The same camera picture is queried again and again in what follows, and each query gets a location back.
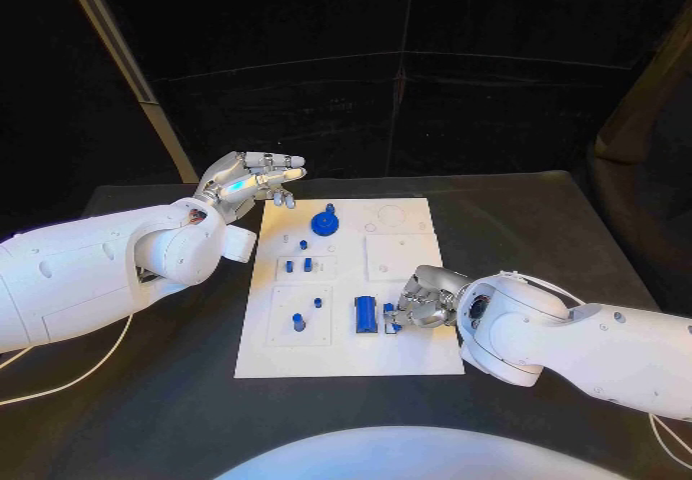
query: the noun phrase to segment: blue cap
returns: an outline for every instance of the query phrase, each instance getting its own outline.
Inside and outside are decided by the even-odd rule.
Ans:
[[[330,203],[327,203],[326,210],[313,217],[310,227],[320,237],[329,237],[339,230],[339,218],[335,215],[335,206]]]

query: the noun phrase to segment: white board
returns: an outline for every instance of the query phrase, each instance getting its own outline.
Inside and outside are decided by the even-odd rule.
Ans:
[[[320,237],[310,220],[327,203],[339,230]],[[454,327],[385,333],[382,306],[397,303],[422,264],[443,266],[427,199],[299,200],[294,210],[267,202],[235,377],[463,374]],[[356,333],[353,300],[363,295],[376,299],[378,333]]]

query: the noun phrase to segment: black table surface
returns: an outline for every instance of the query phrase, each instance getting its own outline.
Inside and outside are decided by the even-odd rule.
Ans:
[[[170,203],[193,189],[101,187],[85,215]],[[297,208],[303,198],[425,197],[447,268],[476,278],[518,270],[588,301],[656,310],[565,172],[306,180],[290,190]],[[262,211],[258,204],[237,225],[258,232]],[[211,478],[291,441],[375,425],[474,430],[630,478],[689,478],[646,415],[593,399],[549,371],[533,388],[470,366],[464,376],[234,379],[251,274],[252,260],[222,260],[202,285],[134,315],[114,356],[84,382],[0,407],[2,478]],[[36,348],[3,370],[0,398],[76,378],[123,326]]]

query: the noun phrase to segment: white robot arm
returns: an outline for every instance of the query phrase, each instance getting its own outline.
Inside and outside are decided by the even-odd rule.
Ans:
[[[575,297],[568,308],[545,288],[571,297],[516,273],[474,281],[422,265],[386,321],[456,324],[461,358],[508,383],[531,387],[546,367],[593,397],[691,421],[692,320]]]
[[[203,282],[221,257],[247,262],[255,234],[232,225],[254,199],[294,207],[281,183],[304,159],[231,152],[193,198],[40,228],[0,245],[0,353],[76,337]]]

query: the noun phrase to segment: blue object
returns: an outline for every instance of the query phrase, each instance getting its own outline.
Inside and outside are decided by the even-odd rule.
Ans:
[[[303,315],[300,313],[293,316],[293,329],[297,332],[301,332],[306,329],[306,321],[303,320]]]
[[[326,210],[313,217],[310,227],[320,237],[329,237],[339,230],[339,218],[335,215],[335,206],[330,203],[327,203]]]
[[[373,297],[356,297],[356,333],[378,333]]]

